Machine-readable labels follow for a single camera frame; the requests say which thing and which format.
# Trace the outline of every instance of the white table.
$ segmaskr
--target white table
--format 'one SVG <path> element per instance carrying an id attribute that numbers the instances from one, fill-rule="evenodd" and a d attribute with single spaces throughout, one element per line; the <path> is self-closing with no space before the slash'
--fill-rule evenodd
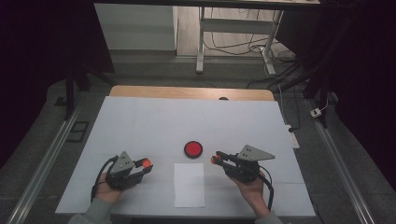
<path id="1" fill-rule="evenodd" d="M 151 94 L 158 90 L 148 89 Z M 205 89 L 160 88 L 161 92 L 172 90 Z M 204 147 L 201 157 L 195 160 L 187 158 L 183 151 L 191 140 Z M 210 162 L 217 150 L 234 154 L 246 144 L 276 155 L 275 160 L 260 161 L 273 178 L 273 210 L 279 216 L 314 216 L 277 102 L 115 96 L 105 99 L 56 213 L 84 213 L 102 165 L 127 151 L 133 160 L 151 159 L 154 167 L 141 184 L 122 194 L 112 213 L 144 217 L 254 217 L 236 185 L 221 167 Z M 175 207 L 175 163 L 204 166 L 205 207 Z M 268 189 L 264 191 L 268 200 Z"/>

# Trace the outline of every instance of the metal rail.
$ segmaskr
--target metal rail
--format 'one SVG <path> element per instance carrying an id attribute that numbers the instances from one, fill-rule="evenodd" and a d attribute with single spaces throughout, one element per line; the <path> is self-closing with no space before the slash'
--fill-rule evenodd
<path id="1" fill-rule="evenodd" d="M 314 109 L 311 104 L 309 104 L 308 100 L 305 100 L 305 104 L 309 111 Z M 314 122 L 318 129 L 318 133 L 330 155 L 330 158 L 332 159 L 335 169 L 337 170 L 340 179 L 343 182 L 344 188 L 349 194 L 350 200 L 355 207 L 356 213 L 361 220 L 361 223 L 375 224 L 375 220 L 370 212 L 370 209 L 367 206 L 366 201 L 364 201 L 363 197 L 361 196 L 361 191 L 359 190 L 358 186 L 356 186 L 352 175 L 348 171 L 347 166 L 344 163 L 337 146 L 332 140 L 332 136 L 327 129 L 323 128 L 322 124 L 318 119 L 315 119 Z"/>
<path id="2" fill-rule="evenodd" d="M 64 145 L 67 135 L 69 134 L 74 121 L 76 120 L 79 111 L 81 110 L 81 105 L 85 101 L 88 93 L 79 93 L 77 97 L 77 106 L 74 112 L 70 115 L 69 120 L 65 120 L 62 124 L 60 130 L 57 132 L 55 138 L 52 140 L 46 154 L 38 165 L 35 173 L 30 179 L 25 191 L 23 192 L 20 200 L 14 208 L 11 216 L 8 218 L 7 224 L 17 224 L 23 223 L 29 214 L 30 209 L 35 202 L 35 198 L 40 192 L 41 188 L 46 181 L 46 178 L 52 168 L 53 163 L 58 157 L 59 151 Z"/>

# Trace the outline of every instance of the white paper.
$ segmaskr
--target white paper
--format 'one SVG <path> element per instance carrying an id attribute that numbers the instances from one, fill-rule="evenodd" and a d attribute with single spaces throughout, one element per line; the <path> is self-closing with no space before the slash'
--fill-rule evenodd
<path id="1" fill-rule="evenodd" d="M 175 207 L 205 207 L 202 163 L 175 163 L 175 196 Z"/>

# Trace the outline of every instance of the round red button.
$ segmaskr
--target round red button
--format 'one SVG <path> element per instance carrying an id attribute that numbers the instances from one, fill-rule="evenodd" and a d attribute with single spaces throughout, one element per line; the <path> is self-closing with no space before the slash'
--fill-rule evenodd
<path id="1" fill-rule="evenodd" d="M 190 141 L 184 146 L 184 153 L 191 159 L 197 159 L 203 151 L 202 145 L 196 141 Z"/>

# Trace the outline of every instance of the white cable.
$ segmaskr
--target white cable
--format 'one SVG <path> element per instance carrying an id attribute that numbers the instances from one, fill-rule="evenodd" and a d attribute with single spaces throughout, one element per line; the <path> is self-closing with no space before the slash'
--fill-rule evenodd
<path id="1" fill-rule="evenodd" d="M 326 107 L 327 107 L 328 104 L 329 104 L 329 99 L 326 99 L 326 105 L 325 105 L 322 109 L 320 109 L 320 111 L 326 109 Z"/>

